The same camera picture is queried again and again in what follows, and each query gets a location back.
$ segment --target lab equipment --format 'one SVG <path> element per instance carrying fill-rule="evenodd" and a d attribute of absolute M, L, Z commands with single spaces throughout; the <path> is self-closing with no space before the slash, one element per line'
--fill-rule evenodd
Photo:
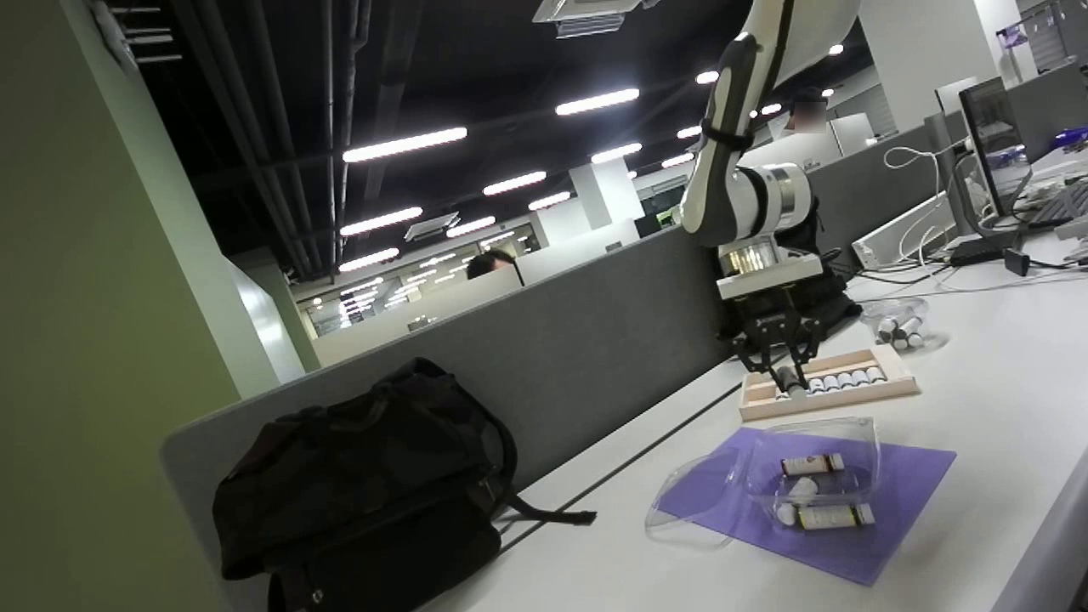
<path fill-rule="evenodd" d="M 793 285 L 822 276 L 812 250 L 786 250 L 774 231 L 808 221 L 812 191 L 798 165 L 741 165 L 751 150 L 751 112 L 764 94 L 815 65 L 843 41 L 861 0 L 756 0 L 745 29 L 727 44 L 702 112 L 702 141 L 681 200 L 681 223 L 717 247 L 725 279 L 717 296 L 737 303 L 745 332 L 734 351 L 748 370 L 774 386 L 807 386 L 802 365 L 815 357 L 820 320 L 798 316 Z"/>

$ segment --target computer monitor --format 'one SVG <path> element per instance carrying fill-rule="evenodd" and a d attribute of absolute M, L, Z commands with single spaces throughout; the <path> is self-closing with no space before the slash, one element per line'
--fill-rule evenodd
<path fill-rule="evenodd" d="M 999 215 L 1012 215 L 1020 191 L 1031 181 L 1028 146 L 999 78 L 960 90 L 963 119 L 978 152 L 987 191 Z"/>

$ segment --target desk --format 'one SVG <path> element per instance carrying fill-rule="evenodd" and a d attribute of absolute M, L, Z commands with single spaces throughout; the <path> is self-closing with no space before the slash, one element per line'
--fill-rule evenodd
<path fill-rule="evenodd" d="M 1047 551 L 1031 544 L 1037 536 L 1042 548 L 1054 544 L 1054 528 L 1042 524 L 1047 511 L 1054 500 L 1067 502 L 1082 493 L 1063 485 L 1088 443 L 1084 368 L 1072 353 L 1088 335 L 1088 276 L 1016 281 L 996 264 L 978 264 L 960 272 L 955 290 L 939 281 L 895 290 L 928 296 L 932 326 L 953 332 L 949 348 L 909 357 L 922 395 L 807 416 L 873 416 L 884 443 L 955 453 L 953 472 L 873 589 L 837 582 L 737 540 L 675 548 L 643 535 L 645 511 L 666 476 L 717 449 L 741 425 L 734 398 L 725 398 L 575 502 L 597 511 L 595 528 L 540 528 L 426 612 L 1022 608 L 1016 590 L 1002 590 L 1007 583 L 1028 590 L 1037 583 L 1020 562 L 1031 555 L 1047 562 Z M 851 293 L 880 296 L 886 290 L 853 281 Z M 868 330 L 851 326 L 826 351 L 862 344 Z M 572 500 L 586 481 L 612 470 L 621 453 L 690 418 L 696 408 L 690 398 L 727 391 L 737 377 L 734 365 L 713 368 L 682 391 L 685 398 L 675 395 L 618 429 L 544 476 L 526 497 L 540 502 Z"/>

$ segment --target fluorescent light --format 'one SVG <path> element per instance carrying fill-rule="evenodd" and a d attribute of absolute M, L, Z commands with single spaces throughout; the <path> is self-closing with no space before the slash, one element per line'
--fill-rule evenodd
<path fill-rule="evenodd" d="M 717 80 L 717 71 L 700 71 L 693 80 L 696 80 L 696 85 L 713 85 L 713 80 Z"/>
<path fill-rule="evenodd" d="M 446 250 L 446 255 L 438 255 L 438 257 L 429 257 L 429 263 L 422 263 L 419 267 L 436 267 L 436 264 L 446 264 L 447 257 L 454 257 L 454 250 Z"/>
<path fill-rule="evenodd" d="M 376 279 L 366 279 L 366 281 L 360 281 L 360 285 L 343 290 L 341 296 L 366 293 L 366 290 L 374 290 L 374 285 L 382 285 L 382 281 L 385 281 L 385 279 L 376 276 Z"/>
<path fill-rule="evenodd" d="M 496 197 L 496 194 L 521 191 L 521 188 L 544 183 L 544 181 L 548 181 L 544 169 L 536 169 L 536 174 L 521 174 L 521 175 L 513 175 L 513 181 L 501 181 L 501 183 L 484 188 L 484 194 L 486 194 L 486 197 Z"/>
<path fill-rule="evenodd" d="M 606 94 L 592 94 L 592 98 L 561 103 L 561 105 L 553 105 L 553 116 L 581 116 L 581 112 L 608 107 L 608 105 L 629 105 L 635 98 L 639 98 L 639 87 L 618 87 L 618 90 L 606 90 Z"/>
<path fill-rule="evenodd" d="M 356 272 L 356 267 L 370 267 L 370 264 L 382 264 L 382 263 L 392 263 L 392 257 L 397 257 L 397 255 L 401 255 L 401 247 L 385 247 L 385 250 L 370 250 L 370 255 L 365 255 L 365 257 L 350 257 L 350 263 L 341 264 L 341 276 Z"/>
<path fill-rule="evenodd" d="M 544 209 L 544 207 L 553 207 L 553 205 L 563 205 L 563 200 L 572 200 L 572 191 L 531 200 L 531 209 Z"/>
<path fill-rule="evenodd" d="M 675 138 L 696 138 L 696 137 L 702 137 L 702 124 L 685 124 L 675 133 Z"/>
<path fill-rule="evenodd" d="M 484 231 L 484 229 L 493 229 L 496 217 L 477 217 L 468 223 L 454 223 L 452 231 L 446 231 L 446 239 L 459 239 L 459 235 L 473 235 L 473 231 Z"/>
<path fill-rule="evenodd" d="M 382 215 L 382 217 L 365 217 L 365 221 L 343 223 L 341 235 L 366 235 L 366 231 L 376 231 L 376 229 L 403 223 L 412 217 L 422 217 L 422 207 L 401 207 L 401 209 L 392 209 L 392 215 Z"/>
<path fill-rule="evenodd" d="M 478 247 L 489 247 L 489 243 L 509 240 L 509 239 L 513 239 L 513 231 L 504 231 L 504 235 L 493 235 L 493 239 L 478 240 Z"/>
<path fill-rule="evenodd" d="M 382 161 L 382 156 L 401 156 L 401 152 L 412 152 L 412 150 L 459 141 L 465 137 L 468 137 L 468 130 L 454 124 L 454 130 L 419 133 L 419 137 L 403 137 L 403 138 L 370 141 L 370 146 L 346 150 L 343 163 L 366 163 L 366 161 Z"/>
<path fill-rule="evenodd" d="M 621 156 L 631 156 L 631 152 L 639 152 L 639 150 L 643 150 L 643 141 L 625 141 L 625 146 L 595 152 L 592 163 L 621 161 Z"/>
<path fill-rule="evenodd" d="M 682 165 L 682 163 L 690 163 L 693 161 L 693 152 L 681 152 L 681 156 L 668 156 L 668 161 L 662 161 L 659 165 L 666 169 L 666 165 Z"/>

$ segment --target black backpack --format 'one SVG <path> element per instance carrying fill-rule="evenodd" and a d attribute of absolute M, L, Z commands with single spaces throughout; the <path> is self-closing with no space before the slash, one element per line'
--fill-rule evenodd
<path fill-rule="evenodd" d="M 269 571 L 269 608 L 397 612 L 501 555 L 493 515 L 592 524 L 526 505 L 513 434 L 438 365 L 269 422 L 214 493 L 222 573 Z"/>

